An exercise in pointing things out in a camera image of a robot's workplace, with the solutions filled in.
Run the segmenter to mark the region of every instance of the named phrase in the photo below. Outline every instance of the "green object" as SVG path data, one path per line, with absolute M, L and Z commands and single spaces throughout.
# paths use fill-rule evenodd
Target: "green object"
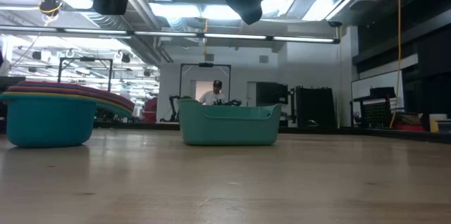
M 91 137 L 95 101 L 23 95 L 0 99 L 8 102 L 6 136 L 18 147 L 73 147 Z
M 268 146 L 277 140 L 281 104 L 269 107 L 203 106 L 178 101 L 183 141 L 189 145 Z

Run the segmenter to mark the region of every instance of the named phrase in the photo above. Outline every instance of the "red object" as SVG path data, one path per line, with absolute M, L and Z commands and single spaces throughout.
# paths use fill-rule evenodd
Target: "red object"
M 396 130 L 409 130 L 415 132 L 424 132 L 424 128 L 421 125 L 395 125 Z
M 153 98 L 146 101 L 144 104 L 144 111 L 142 112 L 144 123 L 156 123 L 156 103 L 158 98 Z

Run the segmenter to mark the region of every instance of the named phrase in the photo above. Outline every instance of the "ceiling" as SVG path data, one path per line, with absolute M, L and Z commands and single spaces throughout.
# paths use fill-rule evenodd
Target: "ceiling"
M 63 0 L 65 4 L 58 14 L 58 18 L 53 18 L 49 22 L 49 17 L 44 16 L 38 9 L 37 5 L 42 0 L 0 0 L 0 25 L 24 25 L 24 26 L 44 26 L 48 24 L 50 27 L 73 27 L 96 29 L 99 24 L 94 23 L 90 12 L 86 10 L 78 10 L 73 8 L 74 5 L 87 4 L 89 0 Z M 393 5 L 381 5 L 385 0 L 378 0 L 372 4 L 372 7 L 365 8 L 361 11 L 355 11 L 350 8 L 353 0 L 265 0 L 262 6 L 269 9 L 264 11 L 264 17 L 257 23 L 247 25 L 240 19 L 220 20 L 217 18 L 224 12 L 215 11 L 209 16 L 208 20 L 199 17 L 182 17 L 179 19 L 183 22 L 181 31 L 188 32 L 204 32 L 222 33 L 234 35 L 278 35 L 278 36 L 301 36 L 301 37 L 324 37 L 336 38 L 336 29 L 331 27 L 327 21 L 341 21 L 345 24 L 365 24 L 375 17 L 380 17 L 383 13 L 393 10 Z M 179 31 L 175 29 L 173 23 L 168 19 L 169 13 L 186 13 L 184 10 L 177 10 L 172 7 L 169 11 L 158 11 L 156 6 L 171 9 L 171 6 L 188 5 L 194 6 L 199 16 L 206 15 L 209 6 L 224 6 L 224 0 L 129 0 L 127 11 L 124 15 L 114 18 L 116 21 L 123 23 L 122 29 L 126 30 L 163 30 L 163 31 Z M 333 12 L 344 5 L 336 14 Z M 374 7 L 382 8 L 381 11 L 374 15 Z M 47 37 L 42 34 L 37 38 L 38 32 L 32 35 L 24 35 L 14 32 L 8 32 L 1 38 L 4 43 L 9 43 L 9 58 L 14 65 L 11 71 L 12 75 L 27 75 L 30 79 L 35 76 L 36 80 L 42 80 L 43 77 L 49 77 L 54 80 L 57 69 L 49 66 L 58 65 L 58 57 L 66 56 L 66 53 L 74 51 L 74 57 L 93 56 L 95 58 L 112 58 L 114 60 L 115 73 L 113 78 L 117 87 L 115 91 L 122 89 L 121 85 L 126 83 L 124 79 L 134 79 L 134 92 L 140 90 L 140 94 L 136 94 L 137 98 L 143 98 L 148 91 L 138 84 L 142 82 L 151 82 L 153 85 L 159 84 L 159 73 L 157 67 L 164 63 L 184 63 L 193 61 L 188 56 L 198 56 L 199 52 L 205 50 L 205 45 L 209 51 L 214 52 L 217 47 L 217 56 L 227 56 L 229 48 L 238 51 L 238 49 L 260 48 L 267 49 L 270 54 L 276 54 L 283 42 L 269 41 L 253 41 L 241 39 L 193 39 L 180 37 L 140 37 L 132 39 L 114 39 L 108 36 L 99 35 L 77 35 L 77 37 L 67 34 L 57 33 L 56 36 Z M 49 55 L 48 61 L 37 61 L 31 57 L 33 51 L 43 51 Z M 121 62 L 121 54 L 130 54 L 130 62 Z M 37 73 L 30 73 L 28 66 L 37 67 Z M 82 77 L 92 77 L 102 81 L 108 73 L 102 68 L 104 65 L 100 62 L 87 63 L 78 61 L 73 66 L 81 68 L 98 68 L 90 69 L 90 75 Z M 152 76 L 145 77 L 144 69 L 152 69 Z M 68 77 L 67 81 L 72 81 L 69 77 L 79 78 L 80 74 L 75 72 L 75 68 L 68 67 L 63 72 L 64 77 Z

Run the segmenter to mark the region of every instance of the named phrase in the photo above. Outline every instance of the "stacked plastic disc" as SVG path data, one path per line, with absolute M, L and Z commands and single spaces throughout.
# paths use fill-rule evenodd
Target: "stacked plastic disc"
M 8 103 L 7 138 L 19 147 L 70 147 L 91 134 L 96 107 L 130 117 L 130 100 L 75 84 L 20 82 L 0 96 Z

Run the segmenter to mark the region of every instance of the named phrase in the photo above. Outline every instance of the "yellow cable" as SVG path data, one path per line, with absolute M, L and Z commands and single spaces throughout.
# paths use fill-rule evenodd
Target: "yellow cable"
M 208 23 L 209 23 L 209 19 L 205 18 L 205 30 L 204 30 L 204 33 L 206 33 L 208 31 L 208 29 L 209 29 Z M 209 52 L 206 50 L 206 38 L 204 38 L 204 56 L 206 56 L 208 53 Z
M 40 2 L 39 4 L 37 4 L 37 6 L 39 7 L 39 10 L 40 10 L 42 13 L 53 13 L 53 12 L 59 10 L 59 9 L 61 8 L 62 5 L 63 5 L 63 3 L 60 3 L 56 8 L 51 9 L 51 10 L 48 10 L 48 11 L 44 11 L 44 10 L 41 10 L 41 9 L 40 9 L 40 8 L 41 8 L 41 2 Z
M 401 0 L 397 0 L 397 83 L 396 83 L 396 100 L 395 100 L 395 110 L 393 111 L 392 120 L 390 122 L 390 129 L 395 122 L 395 116 L 397 111 L 398 94 L 400 91 L 400 73 L 401 73 L 401 56 L 402 56 L 402 40 L 401 40 Z
M 338 129 L 341 127 L 341 111 L 342 111 L 342 38 L 343 26 L 340 26 L 340 92 L 338 94 Z

